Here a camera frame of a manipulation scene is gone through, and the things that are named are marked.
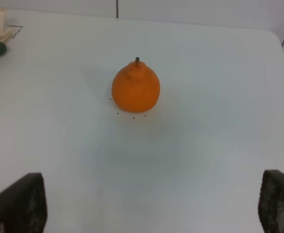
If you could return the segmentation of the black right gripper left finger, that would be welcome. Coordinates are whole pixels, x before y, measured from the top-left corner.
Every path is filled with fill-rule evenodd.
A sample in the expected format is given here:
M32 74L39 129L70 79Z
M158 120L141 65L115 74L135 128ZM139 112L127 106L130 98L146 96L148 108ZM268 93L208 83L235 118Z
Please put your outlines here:
M42 233L46 193L41 173L28 173L0 192L0 233Z

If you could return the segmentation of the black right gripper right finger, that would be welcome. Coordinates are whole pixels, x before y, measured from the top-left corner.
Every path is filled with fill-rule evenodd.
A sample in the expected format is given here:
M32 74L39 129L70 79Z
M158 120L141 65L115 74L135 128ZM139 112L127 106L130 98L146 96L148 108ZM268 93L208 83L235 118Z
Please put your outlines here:
M263 173L258 215L265 233L284 233L284 173L279 170Z

